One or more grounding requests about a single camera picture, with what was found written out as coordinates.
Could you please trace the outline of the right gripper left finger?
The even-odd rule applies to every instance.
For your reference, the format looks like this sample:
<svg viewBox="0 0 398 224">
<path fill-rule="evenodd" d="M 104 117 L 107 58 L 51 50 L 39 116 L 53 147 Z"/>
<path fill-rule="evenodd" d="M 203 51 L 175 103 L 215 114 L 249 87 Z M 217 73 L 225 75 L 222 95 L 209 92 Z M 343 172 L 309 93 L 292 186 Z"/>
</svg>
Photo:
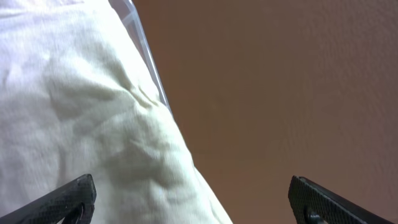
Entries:
<svg viewBox="0 0 398 224">
<path fill-rule="evenodd" d="M 93 177 L 84 174 L 1 217 L 1 224 L 90 224 L 95 210 Z"/>
</svg>

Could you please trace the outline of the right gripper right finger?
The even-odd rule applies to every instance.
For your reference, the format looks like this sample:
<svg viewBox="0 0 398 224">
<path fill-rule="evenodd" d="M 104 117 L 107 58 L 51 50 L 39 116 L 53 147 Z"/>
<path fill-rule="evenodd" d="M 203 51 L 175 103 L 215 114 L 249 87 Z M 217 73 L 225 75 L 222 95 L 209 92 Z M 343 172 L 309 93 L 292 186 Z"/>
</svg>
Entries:
<svg viewBox="0 0 398 224">
<path fill-rule="evenodd" d="M 292 177 L 288 199 L 298 224 L 392 224 L 305 177 Z"/>
</svg>

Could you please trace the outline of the cream cloth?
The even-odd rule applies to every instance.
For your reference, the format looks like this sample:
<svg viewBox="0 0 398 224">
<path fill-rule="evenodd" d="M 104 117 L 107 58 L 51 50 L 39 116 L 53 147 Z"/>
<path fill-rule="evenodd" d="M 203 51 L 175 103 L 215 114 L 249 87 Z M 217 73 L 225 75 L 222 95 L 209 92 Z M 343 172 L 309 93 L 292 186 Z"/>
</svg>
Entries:
<svg viewBox="0 0 398 224">
<path fill-rule="evenodd" d="M 93 223 L 229 223 L 108 1 L 1 2 L 1 214 L 83 174 Z"/>
</svg>

